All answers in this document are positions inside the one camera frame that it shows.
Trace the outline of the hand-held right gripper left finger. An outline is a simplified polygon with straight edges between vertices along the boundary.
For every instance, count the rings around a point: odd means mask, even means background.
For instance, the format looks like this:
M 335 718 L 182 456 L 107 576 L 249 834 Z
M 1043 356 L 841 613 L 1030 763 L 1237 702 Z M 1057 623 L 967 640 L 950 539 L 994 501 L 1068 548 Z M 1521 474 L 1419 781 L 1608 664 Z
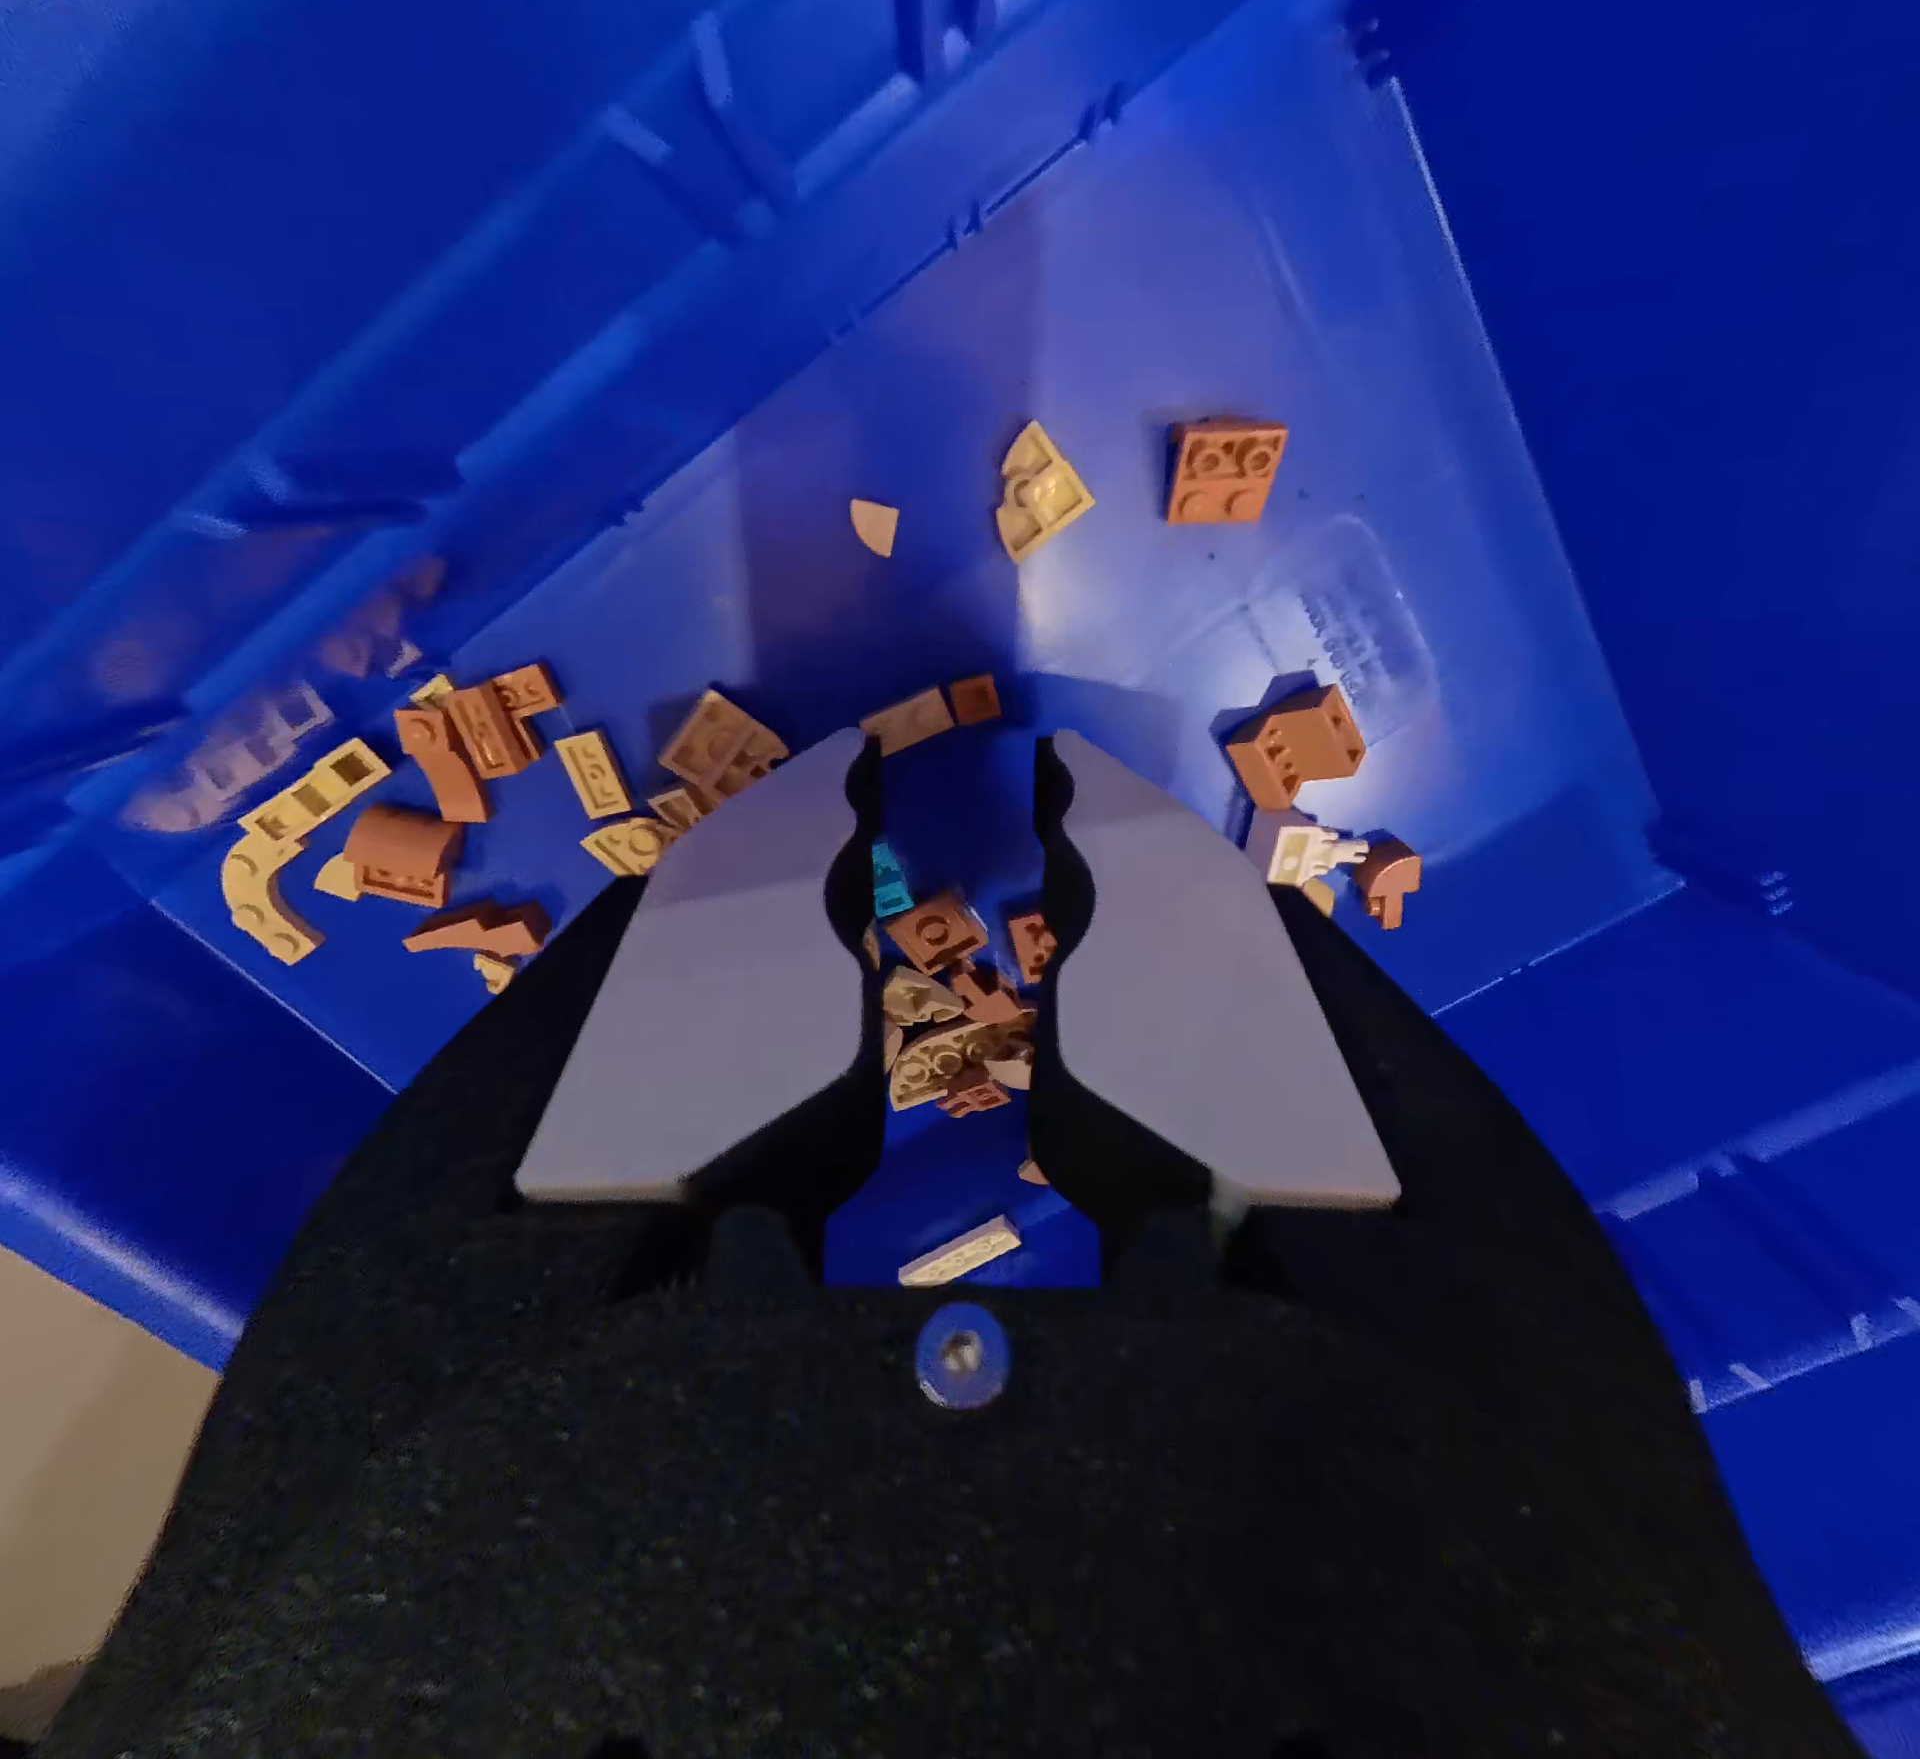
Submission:
M 645 879 L 518 1165 L 535 1203 L 682 1199 L 877 1058 L 880 744 L 833 732 Z

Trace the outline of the pile of small toy bricks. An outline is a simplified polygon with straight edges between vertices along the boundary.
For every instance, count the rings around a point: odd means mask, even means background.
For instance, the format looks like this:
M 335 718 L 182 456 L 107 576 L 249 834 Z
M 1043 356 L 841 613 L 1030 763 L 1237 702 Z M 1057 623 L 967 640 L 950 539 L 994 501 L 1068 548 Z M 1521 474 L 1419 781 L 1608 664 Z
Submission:
M 1284 444 L 1287 427 L 1277 423 L 1199 422 L 1174 426 L 1166 520 L 1177 527 L 1256 523 L 1266 504 Z M 1034 514 L 1041 511 L 1041 497 L 1049 486 L 1052 486 L 1049 498 L 1054 495 L 1059 495 L 1054 503 L 1067 498 L 1067 463 L 1052 441 L 1044 441 L 1039 423 L 1021 430 L 1003 473 L 1008 474 L 1006 483 L 1010 486 L 1005 498 L 1006 512 L 1016 519 L 1026 512 L 1034 527 L 1039 525 Z M 1003 512 L 1003 530 L 1012 527 L 1006 512 Z M 914 713 L 908 710 L 914 702 L 908 702 L 908 707 L 890 708 L 899 718 L 902 732 L 888 730 L 896 726 L 896 718 L 877 714 L 861 722 L 865 728 L 861 739 L 882 739 L 885 734 L 884 749 L 893 752 L 915 739 L 937 732 L 936 722 L 946 725 L 950 721 L 957 725 L 991 717 L 988 710 L 994 707 L 994 698 L 986 680 L 971 684 L 972 692 L 960 683 L 950 686 L 950 708 L 942 707 L 946 696 L 933 698 L 933 707 L 947 714 L 946 721 L 937 710 L 930 710 L 931 717 L 922 725 L 922 718 L 914 718 Z M 406 732 L 402 742 L 416 739 L 417 742 L 424 740 L 429 750 L 443 746 L 454 755 L 447 765 L 455 772 L 477 776 L 477 742 L 476 737 L 468 739 L 454 722 L 454 702 L 455 696 L 445 695 L 439 705 L 409 705 L 396 717 L 396 728 Z M 787 759 L 773 732 L 759 728 L 721 695 L 705 698 L 694 721 L 694 734 L 689 734 L 694 744 L 680 739 L 660 759 L 661 767 L 680 769 L 676 776 L 682 779 L 683 790 L 673 800 L 673 807 L 668 807 L 668 796 L 661 792 L 657 794 L 656 818 L 622 818 L 604 829 L 604 836 L 615 827 L 628 834 L 633 848 L 633 870 L 637 871 L 651 871 L 664 846 L 671 844 L 676 836 L 683 838 L 701 818 L 710 818 L 724 803 L 737 803 L 733 796 L 739 790 L 773 776 Z M 1421 856 L 1391 836 L 1374 841 L 1342 836 L 1292 805 L 1298 800 L 1301 785 L 1351 776 L 1365 756 L 1365 740 L 1346 695 L 1338 686 L 1310 686 L 1287 696 L 1264 717 L 1248 721 L 1235 732 L 1227 755 L 1235 763 L 1237 776 L 1248 796 L 1258 801 L 1246 853 L 1260 864 L 1264 879 L 1270 886 L 1303 890 L 1317 907 L 1332 911 L 1332 884 L 1326 874 L 1336 867 L 1350 867 L 1356 896 L 1363 901 L 1367 916 L 1382 931 L 1399 931 L 1403 899 L 1416 894 L 1421 884 Z M 388 776 L 372 759 L 372 746 L 360 740 L 345 749 L 345 756 L 335 756 L 336 763 L 330 771 L 317 761 L 310 779 L 318 796 L 310 790 L 301 796 L 295 786 L 274 794 L 272 801 L 263 803 L 242 820 L 246 829 L 241 832 L 224 856 L 222 896 L 232 924 L 281 963 L 295 964 L 310 956 L 321 944 L 321 932 L 308 929 L 299 914 L 286 907 L 277 874 L 285 864 L 301 858 L 301 836 L 305 832 L 314 823 L 325 823 L 357 794 Z M 469 796 L 476 801 L 476 810 L 468 812 L 474 820 L 482 820 L 485 810 L 477 807 L 477 801 L 486 792 L 482 786 L 474 786 Z M 360 825 L 370 827 L 363 834 L 370 846 L 372 840 L 379 840 L 379 846 L 394 840 L 394 846 L 384 853 L 386 865 L 382 867 L 392 867 L 392 871 L 388 879 L 375 884 L 374 867 L 382 853 L 372 849 L 355 856 L 349 848 L 342 853 L 351 879 L 347 891 L 352 898 L 360 898 L 362 891 L 372 898 L 375 890 L 384 887 L 384 898 L 433 909 L 443 907 L 442 867 L 458 858 L 459 825 L 468 821 L 468 812 L 419 816 L 407 810 L 394 812 L 390 807 L 386 813 L 372 810 L 355 829 Z M 409 834 L 417 836 L 416 829 L 429 840 L 429 844 L 422 841 L 424 853 L 419 853 L 426 878 L 406 879 L 398 875 L 403 865 L 402 853 L 406 853 L 399 841 Z M 535 932 L 526 932 L 518 944 L 506 938 L 512 932 L 506 921 L 518 924 L 509 911 L 495 929 L 504 929 L 498 938 L 474 935 L 468 940 L 474 952 L 488 947 L 488 940 L 497 947 L 493 959 L 482 963 L 482 971 L 486 967 L 506 969 L 522 949 L 535 951 L 539 947 Z M 1008 921 L 1008 929 L 1008 938 L 1015 943 L 1021 961 L 1021 978 L 1029 982 L 1043 978 L 1057 951 L 1057 935 L 1047 931 L 1041 909 L 1025 909 L 1025 918 L 1016 911 Z M 1018 1060 L 999 1054 L 992 1058 L 999 1061 L 997 1066 L 984 1064 L 986 1054 L 953 1054 L 947 1064 L 956 1066 L 960 1078 L 972 1072 L 972 1078 L 983 1079 L 984 1089 L 992 1094 L 1005 1094 L 1016 1079 L 1021 1086 L 1026 1083 L 1012 1073 L 1012 1066 L 1021 1064 Z M 957 1239 L 942 1242 L 899 1266 L 899 1283 L 933 1287 L 960 1277 L 976 1277 L 981 1271 L 988 1276 L 991 1283 L 1008 1276 L 1021 1277 L 1025 1266 L 1016 1271 L 1016 1266 L 997 1264 L 1016 1254 L 1021 1245 L 1018 1218 L 997 1217 L 994 1223 L 971 1224 Z

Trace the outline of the blue plastic bin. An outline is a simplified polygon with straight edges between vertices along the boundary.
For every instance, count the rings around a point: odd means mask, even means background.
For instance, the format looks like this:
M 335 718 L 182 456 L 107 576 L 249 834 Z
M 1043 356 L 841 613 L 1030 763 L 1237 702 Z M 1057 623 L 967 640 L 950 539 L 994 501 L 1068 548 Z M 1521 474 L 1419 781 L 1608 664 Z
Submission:
M 1915 0 L 3 23 L 4 1245 L 222 1373 L 49 1755 L 1915 1755 Z M 705 698 L 981 677 L 876 739 L 872 1079 L 520 1199 Z M 1310 686 L 1399 931 L 1246 853 Z M 1043 1174 L 1063 728 L 1270 890 L 1389 1212 Z M 281 963 L 224 856 L 360 740 Z

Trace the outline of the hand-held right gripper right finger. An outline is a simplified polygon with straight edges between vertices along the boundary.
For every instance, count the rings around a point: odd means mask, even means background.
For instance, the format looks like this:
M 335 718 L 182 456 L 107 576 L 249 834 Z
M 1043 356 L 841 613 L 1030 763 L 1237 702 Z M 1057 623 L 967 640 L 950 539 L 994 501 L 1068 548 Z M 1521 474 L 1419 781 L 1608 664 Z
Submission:
M 1029 1139 L 1125 1245 L 1159 1214 L 1382 1214 L 1402 1181 L 1270 890 L 1162 786 L 1063 728 L 1034 746 L 1041 984 Z

